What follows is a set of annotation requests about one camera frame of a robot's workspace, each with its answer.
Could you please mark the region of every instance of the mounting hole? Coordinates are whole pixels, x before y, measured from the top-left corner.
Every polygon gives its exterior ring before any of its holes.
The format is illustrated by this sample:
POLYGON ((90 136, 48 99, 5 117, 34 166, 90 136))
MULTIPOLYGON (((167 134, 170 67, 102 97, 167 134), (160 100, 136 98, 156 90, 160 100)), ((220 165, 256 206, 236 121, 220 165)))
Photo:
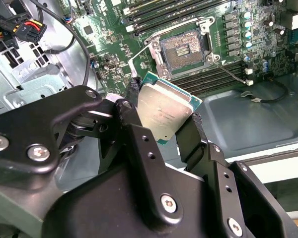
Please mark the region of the mounting hole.
POLYGON ((101 124, 100 126, 99 126, 99 132, 105 132, 105 131, 107 131, 107 129, 108 129, 108 125, 107 124, 101 124))
POLYGON ((229 186, 226 185, 225 188, 228 192, 232 192, 232 189, 229 186))
POLYGON ((143 140, 144 140, 145 142, 148 142, 148 141, 149 141, 149 138, 146 137, 145 135, 143 135, 143 140))
POLYGON ((155 155, 152 152, 148 153, 148 158, 154 160, 155 159, 155 155))

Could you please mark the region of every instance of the black metal bracket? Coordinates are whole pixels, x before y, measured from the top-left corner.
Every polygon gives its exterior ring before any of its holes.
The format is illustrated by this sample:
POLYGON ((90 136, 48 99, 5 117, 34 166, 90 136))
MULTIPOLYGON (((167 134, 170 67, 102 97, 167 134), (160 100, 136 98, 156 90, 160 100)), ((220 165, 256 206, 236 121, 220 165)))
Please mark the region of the black metal bracket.
POLYGON ((254 172, 238 161, 229 168, 236 177, 245 223, 252 233, 261 238, 298 238, 298 226, 254 172))
POLYGON ((143 218, 159 233, 170 233, 183 218, 183 207, 167 175, 152 132, 142 127, 136 107, 125 99, 115 103, 120 138, 135 178, 143 218))
POLYGON ((227 168, 222 150, 207 140, 200 115, 188 118, 176 138, 186 170, 208 184, 210 231, 218 232, 218 237, 247 237, 234 173, 227 168))
POLYGON ((0 183, 24 189, 45 185, 59 164, 59 146, 70 121, 101 100, 90 88, 77 86, 0 115, 0 136, 8 140, 0 150, 0 183), (46 148, 47 158, 30 159, 33 146, 46 148))

